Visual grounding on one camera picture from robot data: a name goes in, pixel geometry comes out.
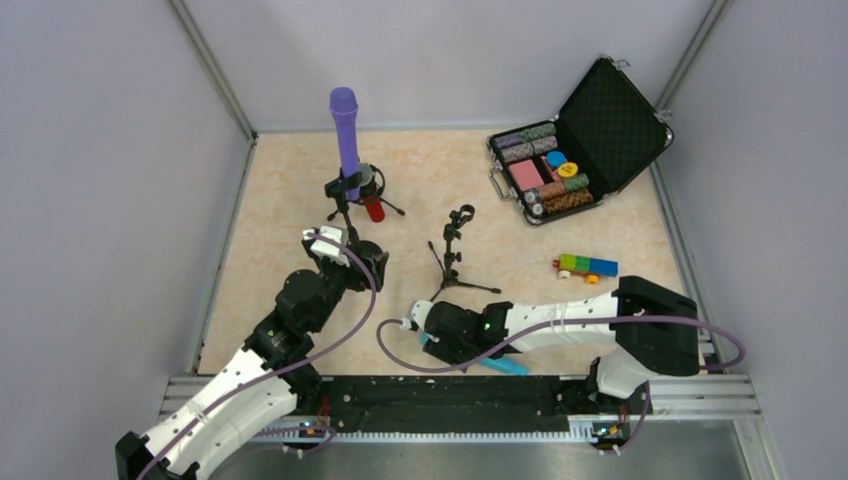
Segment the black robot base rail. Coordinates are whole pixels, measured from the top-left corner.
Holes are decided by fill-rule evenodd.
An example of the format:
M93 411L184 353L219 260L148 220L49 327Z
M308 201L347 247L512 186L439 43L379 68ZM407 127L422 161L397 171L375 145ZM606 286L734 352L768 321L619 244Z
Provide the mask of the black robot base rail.
M645 389L628 399L587 380L542 376L326 377L294 415L326 419L340 433L565 433L581 415L639 415Z

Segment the black tripod mic stand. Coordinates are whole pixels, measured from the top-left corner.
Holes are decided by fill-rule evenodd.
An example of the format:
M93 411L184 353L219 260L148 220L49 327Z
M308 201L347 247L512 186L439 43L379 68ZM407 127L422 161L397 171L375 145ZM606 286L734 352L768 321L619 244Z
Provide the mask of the black tripod mic stand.
M449 221L444 225L442 231L442 238L445 241L445 251L441 257L438 256L433 242L427 242L428 248L436 259L436 263L441 271L440 286L430 297L430 302L434 302L444 290L452 287L479 289L493 294L502 293L502 290L496 287L487 287L460 280L459 272L454 268L455 263L462 261L462 253L453 248L453 242L462 238L461 228L474 219L475 213L476 209L471 204L463 204L458 210L452 210L449 213Z

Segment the shock mount tripod stand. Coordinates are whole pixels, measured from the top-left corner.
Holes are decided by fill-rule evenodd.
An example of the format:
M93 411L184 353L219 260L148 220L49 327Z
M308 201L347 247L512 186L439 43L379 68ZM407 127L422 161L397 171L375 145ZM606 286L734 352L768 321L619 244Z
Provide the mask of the shock mount tripod stand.
M356 200L349 200L347 194L353 190L354 179L359 181L360 194ZM369 218L374 223L380 223L385 219L383 206L388 206L398 215L405 216L406 212L403 209L384 198L385 188L385 175L372 164L360 163L359 173L350 179L345 178L343 172L339 171L338 177L324 186L325 196L336 202L336 209L326 217L326 220L333 221L342 212L342 207L348 209L348 203L364 206Z

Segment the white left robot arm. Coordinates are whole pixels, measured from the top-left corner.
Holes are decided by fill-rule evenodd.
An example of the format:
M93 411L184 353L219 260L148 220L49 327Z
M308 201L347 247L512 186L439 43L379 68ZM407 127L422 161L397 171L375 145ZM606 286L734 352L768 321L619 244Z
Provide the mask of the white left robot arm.
M322 377L313 361L320 332L346 292L376 295L390 258L377 244L333 240L308 229L303 248L316 267L289 274L273 310L229 362L174 413L146 432L125 434L115 446L120 479L208 479L272 421L317 404Z

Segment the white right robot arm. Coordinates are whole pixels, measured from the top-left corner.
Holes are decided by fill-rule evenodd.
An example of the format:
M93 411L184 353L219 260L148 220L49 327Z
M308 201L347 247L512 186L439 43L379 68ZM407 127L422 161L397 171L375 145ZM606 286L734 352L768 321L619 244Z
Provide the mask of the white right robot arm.
M403 324L422 332L423 350L465 370L479 358L496 371L525 375L512 355L555 345L610 345L590 366L589 391L629 398L657 376L688 377L700 370L696 326L663 317L697 317L696 303L638 276L615 290L579 301L528 305L498 302L481 312L445 301L418 300Z

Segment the purple toy microphone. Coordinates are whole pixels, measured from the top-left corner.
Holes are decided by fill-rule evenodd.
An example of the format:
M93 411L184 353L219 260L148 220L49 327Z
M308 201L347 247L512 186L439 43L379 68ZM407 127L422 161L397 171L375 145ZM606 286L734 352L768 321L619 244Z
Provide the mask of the purple toy microphone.
M329 111L334 120L342 176L345 180L359 172L359 156L356 134L358 102L349 87L336 87L330 93Z

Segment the black round base stand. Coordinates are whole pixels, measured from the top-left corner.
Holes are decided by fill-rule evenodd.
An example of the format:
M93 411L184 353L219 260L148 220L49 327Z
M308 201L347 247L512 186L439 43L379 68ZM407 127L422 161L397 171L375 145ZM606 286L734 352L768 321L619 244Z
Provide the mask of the black round base stand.
M370 164L360 164L359 171L345 177L340 171L339 176L324 186L325 196L334 200L336 210L327 219L333 220L341 215L345 223L346 236L343 244L365 265L366 271L374 281L374 290L380 292L385 285L386 269L390 254L372 241L362 240L353 225L350 210L353 205L381 206L375 174Z

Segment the red glitter microphone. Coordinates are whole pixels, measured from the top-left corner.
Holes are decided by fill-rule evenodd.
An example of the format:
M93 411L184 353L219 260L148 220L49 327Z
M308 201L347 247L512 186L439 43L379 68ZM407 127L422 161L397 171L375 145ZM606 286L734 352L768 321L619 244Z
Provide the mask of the red glitter microphone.
M380 223L385 219L385 211L382 206L382 193L385 187L384 175L380 169L368 163L360 164L360 173L358 202L366 208L372 222Z

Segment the cyan toy microphone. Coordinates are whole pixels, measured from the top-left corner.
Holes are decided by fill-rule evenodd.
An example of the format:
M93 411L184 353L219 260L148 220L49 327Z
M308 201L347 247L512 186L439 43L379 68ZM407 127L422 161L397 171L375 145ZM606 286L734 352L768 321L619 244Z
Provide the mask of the cyan toy microphone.
M484 358L479 362L479 364L508 375L527 376L529 374L529 369L527 367L508 357L501 357L498 359Z

